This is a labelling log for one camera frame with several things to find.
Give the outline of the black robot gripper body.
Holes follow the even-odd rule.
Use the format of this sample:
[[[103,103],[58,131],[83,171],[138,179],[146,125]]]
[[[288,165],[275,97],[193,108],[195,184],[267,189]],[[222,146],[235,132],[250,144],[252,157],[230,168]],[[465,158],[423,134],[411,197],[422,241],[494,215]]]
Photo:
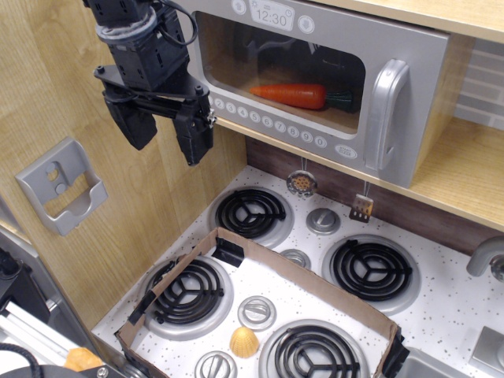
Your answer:
[[[174,119],[184,101],[208,109],[209,91],[187,71],[188,46],[177,11],[96,11],[96,34],[113,56],[94,74],[104,99]]]

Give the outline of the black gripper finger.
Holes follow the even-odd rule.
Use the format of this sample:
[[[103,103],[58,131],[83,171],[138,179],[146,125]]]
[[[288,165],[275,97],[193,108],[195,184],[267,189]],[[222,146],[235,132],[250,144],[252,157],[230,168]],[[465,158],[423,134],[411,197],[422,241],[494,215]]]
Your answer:
[[[196,101],[184,101],[173,125],[176,139],[189,166],[197,165],[213,148],[213,124],[216,120],[211,108],[202,109]]]
[[[139,110],[133,103],[112,102],[107,98],[105,103],[124,137],[137,150],[142,150],[157,134],[154,117]]]

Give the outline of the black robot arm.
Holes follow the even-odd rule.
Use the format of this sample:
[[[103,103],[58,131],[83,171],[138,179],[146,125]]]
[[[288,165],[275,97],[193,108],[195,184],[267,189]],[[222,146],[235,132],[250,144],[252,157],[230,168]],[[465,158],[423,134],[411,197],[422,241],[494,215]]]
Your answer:
[[[176,140],[190,166],[213,148],[214,112],[209,89],[188,72],[188,47],[198,35],[183,36],[173,1],[85,1],[96,20],[96,34],[109,47],[113,65],[100,65],[104,101],[125,138],[137,150],[157,134],[155,117],[172,120]]]

